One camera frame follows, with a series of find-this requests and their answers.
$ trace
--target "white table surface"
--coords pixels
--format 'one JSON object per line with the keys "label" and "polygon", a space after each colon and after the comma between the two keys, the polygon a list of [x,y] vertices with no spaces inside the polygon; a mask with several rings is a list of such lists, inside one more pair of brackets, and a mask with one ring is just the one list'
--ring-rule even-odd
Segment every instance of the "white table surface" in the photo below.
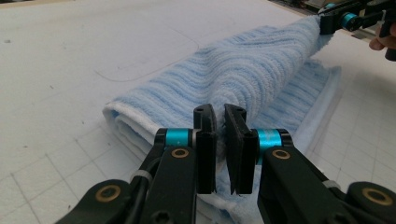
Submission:
{"label": "white table surface", "polygon": [[[210,42],[300,18],[263,0],[1,8],[0,223],[53,223],[97,182],[129,178],[135,157],[107,128],[105,103]],[[315,58],[343,77],[308,158],[343,189],[396,190],[396,63],[341,32]]]}

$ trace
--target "blue ring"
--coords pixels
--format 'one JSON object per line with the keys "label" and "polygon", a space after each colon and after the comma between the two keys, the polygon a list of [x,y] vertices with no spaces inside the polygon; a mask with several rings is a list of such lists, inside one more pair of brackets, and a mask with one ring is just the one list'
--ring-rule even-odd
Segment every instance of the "blue ring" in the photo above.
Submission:
{"label": "blue ring", "polygon": [[346,29],[347,24],[350,22],[350,20],[352,20],[353,18],[357,17],[357,15],[353,14],[353,13],[347,13],[342,21],[341,21],[341,26]]}
{"label": "blue ring", "polygon": [[270,147],[282,146],[282,139],[280,138],[279,131],[277,129],[258,129],[259,135],[259,159],[257,160],[258,165],[262,165],[262,157],[265,150]]}
{"label": "blue ring", "polygon": [[187,147],[189,145],[189,129],[168,129],[165,145],[167,147]]}
{"label": "blue ring", "polygon": [[325,7],[326,8],[329,8],[329,7],[334,7],[335,6],[335,3],[329,3],[329,4],[327,4]]}

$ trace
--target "folded towel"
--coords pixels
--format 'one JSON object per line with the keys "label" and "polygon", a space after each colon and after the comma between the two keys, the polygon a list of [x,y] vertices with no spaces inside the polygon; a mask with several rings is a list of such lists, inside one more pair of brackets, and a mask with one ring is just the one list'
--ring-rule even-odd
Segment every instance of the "folded towel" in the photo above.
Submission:
{"label": "folded towel", "polygon": [[[257,200],[261,170],[256,169],[253,195],[230,195],[222,144],[224,104],[244,107],[250,128],[285,128],[297,134],[312,115],[312,108],[318,107],[315,104],[323,91],[334,93],[336,85],[328,83],[335,83],[339,73],[309,59],[330,39],[319,36],[318,23],[319,17],[313,16],[283,28],[260,27],[199,49],[108,103],[103,111],[107,123],[143,160],[159,128],[192,128],[192,110],[212,104],[219,128],[218,194],[200,197],[219,208],[221,218],[253,223],[261,219],[257,208],[250,209],[257,207],[252,199]],[[331,97],[327,98],[325,102],[329,103]],[[318,127],[318,120],[309,123]],[[304,147],[309,146],[306,139]]]}

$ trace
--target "terry cloth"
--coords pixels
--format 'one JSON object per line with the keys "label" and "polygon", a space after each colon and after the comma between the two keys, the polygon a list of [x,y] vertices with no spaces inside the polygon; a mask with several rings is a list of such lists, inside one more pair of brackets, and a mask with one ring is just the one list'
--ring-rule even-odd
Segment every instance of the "terry cloth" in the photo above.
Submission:
{"label": "terry cloth", "polygon": [[108,103],[103,111],[115,135],[140,160],[159,128],[192,128],[192,111],[212,104],[218,121],[217,194],[200,195],[218,208],[217,219],[261,220],[260,168],[252,195],[231,195],[224,165],[224,104],[247,110],[250,128],[284,128],[305,152],[337,88],[340,70],[309,59],[330,40],[319,17],[282,28],[259,27],[199,49],[188,59]]}

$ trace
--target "metal screw head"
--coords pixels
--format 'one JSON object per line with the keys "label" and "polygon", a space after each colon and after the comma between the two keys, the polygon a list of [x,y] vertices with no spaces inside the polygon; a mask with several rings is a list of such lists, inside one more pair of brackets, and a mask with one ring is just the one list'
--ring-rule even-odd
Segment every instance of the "metal screw head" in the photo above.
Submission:
{"label": "metal screw head", "polygon": [[167,211],[158,211],[151,216],[151,224],[175,224]]}
{"label": "metal screw head", "polygon": [[353,223],[344,214],[335,213],[326,219],[327,224],[349,224]]}

